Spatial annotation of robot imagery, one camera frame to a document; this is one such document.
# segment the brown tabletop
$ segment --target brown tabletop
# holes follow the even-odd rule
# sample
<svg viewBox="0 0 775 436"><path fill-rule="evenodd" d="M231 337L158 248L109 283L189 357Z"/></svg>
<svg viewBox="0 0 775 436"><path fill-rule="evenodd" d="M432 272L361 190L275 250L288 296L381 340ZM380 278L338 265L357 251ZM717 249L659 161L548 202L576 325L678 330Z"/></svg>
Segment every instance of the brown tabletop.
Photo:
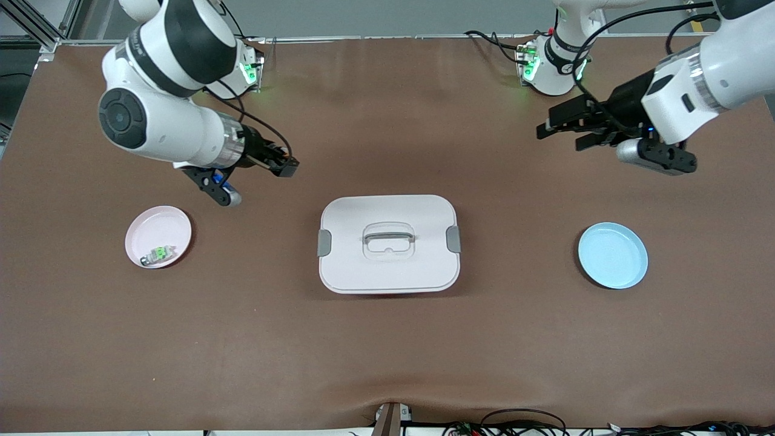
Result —
<svg viewBox="0 0 775 436"><path fill-rule="evenodd" d="M690 142L694 175L535 139L550 98L497 47L348 40L267 53L247 106L284 132L296 176L238 171L216 205L167 163L112 146L96 116L104 47L41 64L2 159L0 429L301 429L536 407L572 426L775 419L775 124L761 100ZM662 38L603 39L603 99ZM200 95L197 102L219 108ZM433 193L456 208L462 270L432 295L340 296L320 282L320 214L342 196ZM124 252L134 217L186 211L172 268ZM575 264L614 221L649 250L627 291Z"/></svg>

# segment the plate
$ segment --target plate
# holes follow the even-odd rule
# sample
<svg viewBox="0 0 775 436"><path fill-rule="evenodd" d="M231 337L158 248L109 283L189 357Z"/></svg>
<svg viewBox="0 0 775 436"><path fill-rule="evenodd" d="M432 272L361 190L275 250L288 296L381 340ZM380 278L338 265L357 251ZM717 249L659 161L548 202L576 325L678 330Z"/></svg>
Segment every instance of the plate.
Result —
<svg viewBox="0 0 775 436"><path fill-rule="evenodd" d="M635 232L617 223L588 228L581 235L578 252L584 271L606 288L631 288L649 267L646 246Z"/></svg>
<svg viewBox="0 0 775 436"><path fill-rule="evenodd" d="M191 220L177 207L156 206L138 215L124 240L126 255L142 268L163 268L183 257L191 243ZM140 258L156 247L170 245L175 255L157 264L143 266Z"/></svg>

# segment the small bottle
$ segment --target small bottle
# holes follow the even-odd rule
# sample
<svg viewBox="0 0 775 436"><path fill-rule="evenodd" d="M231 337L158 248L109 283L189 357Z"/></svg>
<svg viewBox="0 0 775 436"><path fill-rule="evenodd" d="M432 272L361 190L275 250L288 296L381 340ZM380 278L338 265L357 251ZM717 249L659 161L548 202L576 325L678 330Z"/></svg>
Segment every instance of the small bottle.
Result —
<svg viewBox="0 0 775 436"><path fill-rule="evenodd" d="M173 256L175 256L175 253L172 251L171 246L165 245L163 247L156 247L151 250L149 254L140 258L140 264L142 266L153 265L161 261L166 261Z"/></svg>

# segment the white lidded box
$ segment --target white lidded box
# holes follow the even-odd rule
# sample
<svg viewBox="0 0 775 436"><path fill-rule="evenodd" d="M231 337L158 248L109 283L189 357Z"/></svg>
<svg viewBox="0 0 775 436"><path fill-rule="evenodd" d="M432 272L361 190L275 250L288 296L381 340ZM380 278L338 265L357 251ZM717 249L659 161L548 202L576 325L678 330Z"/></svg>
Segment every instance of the white lidded box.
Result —
<svg viewBox="0 0 775 436"><path fill-rule="evenodd" d="M333 292L437 292L460 273L455 209L439 196L343 197L320 227L320 279Z"/></svg>

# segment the gray handle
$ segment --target gray handle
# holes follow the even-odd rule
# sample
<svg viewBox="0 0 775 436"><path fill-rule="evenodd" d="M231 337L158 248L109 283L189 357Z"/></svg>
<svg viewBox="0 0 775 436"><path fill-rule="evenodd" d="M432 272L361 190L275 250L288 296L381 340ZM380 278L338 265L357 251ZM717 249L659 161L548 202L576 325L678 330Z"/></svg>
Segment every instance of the gray handle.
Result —
<svg viewBox="0 0 775 436"><path fill-rule="evenodd" d="M368 234L363 237L363 243L368 244L373 239L406 239L409 242L415 241L415 235L406 232L383 232L378 234Z"/></svg>

